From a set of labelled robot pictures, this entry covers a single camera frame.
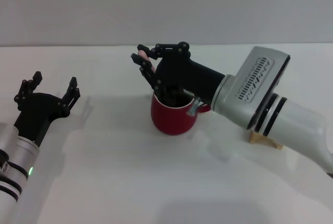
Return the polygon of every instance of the ventilation grille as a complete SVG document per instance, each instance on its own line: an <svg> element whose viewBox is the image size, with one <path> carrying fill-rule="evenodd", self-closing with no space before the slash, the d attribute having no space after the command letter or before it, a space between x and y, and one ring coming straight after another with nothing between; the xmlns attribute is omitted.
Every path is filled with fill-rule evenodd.
<svg viewBox="0 0 333 224"><path fill-rule="evenodd" d="M272 60L268 58L258 58L249 74L245 77L235 97L244 102L250 102L272 65Z"/></svg>

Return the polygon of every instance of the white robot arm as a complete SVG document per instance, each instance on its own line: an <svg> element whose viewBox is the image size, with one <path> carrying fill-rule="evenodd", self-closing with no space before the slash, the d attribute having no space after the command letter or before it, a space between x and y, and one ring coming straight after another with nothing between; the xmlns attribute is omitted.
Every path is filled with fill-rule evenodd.
<svg viewBox="0 0 333 224"><path fill-rule="evenodd" d="M194 95L196 102L245 129L267 136L307 156L333 178L333 154L326 147L326 123L312 110L273 93L290 56L264 47L254 47L238 73L223 75L190 59L189 44L138 46L147 56L162 58L155 73L151 64L132 54L142 75L163 96L169 86ZM188 114L193 114L194 104Z"/></svg>

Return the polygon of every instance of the mug handle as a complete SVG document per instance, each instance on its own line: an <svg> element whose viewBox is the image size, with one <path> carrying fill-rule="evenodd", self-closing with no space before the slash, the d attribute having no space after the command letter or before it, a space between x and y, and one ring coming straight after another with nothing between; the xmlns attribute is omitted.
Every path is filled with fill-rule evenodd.
<svg viewBox="0 0 333 224"><path fill-rule="evenodd" d="M206 103L199 106L198 109L197 109L198 113L205 113L205 112L208 112L208 111L210 111L210 105L206 104Z"/></svg>

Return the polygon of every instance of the white wall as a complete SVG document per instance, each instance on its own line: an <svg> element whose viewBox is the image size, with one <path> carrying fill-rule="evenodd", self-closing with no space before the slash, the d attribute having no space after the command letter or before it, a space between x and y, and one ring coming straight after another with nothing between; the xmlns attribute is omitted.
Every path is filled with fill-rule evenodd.
<svg viewBox="0 0 333 224"><path fill-rule="evenodd" d="M333 42L333 0L0 0L0 45Z"/></svg>

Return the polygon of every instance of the robotic hand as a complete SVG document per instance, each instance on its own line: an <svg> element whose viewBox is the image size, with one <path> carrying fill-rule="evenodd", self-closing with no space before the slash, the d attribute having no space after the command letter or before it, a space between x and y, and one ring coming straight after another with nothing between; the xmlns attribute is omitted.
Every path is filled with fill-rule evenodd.
<svg viewBox="0 0 333 224"><path fill-rule="evenodd" d="M33 93L42 81L40 72L33 80L23 80L14 101L21 111L14 126L0 123L0 223L7 223L25 183L32 173L39 147L55 119L67 117L80 97L76 78L64 97Z"/></svg>
<svg viewBox="0 0 333 224"><path fill-rule="evenodd" d="M189 44L138 45L147 56L162 58L151 72L151 63L132 54L142 75L157 95L169 86L191 93L240 127L267 136L317 163L333 178L333 154L326 147L325 119L295 102L273 93L290 56L278 50L254 47L238 73L223 75L190 60ZM189 114L196 110L194 104Z"/></svg>

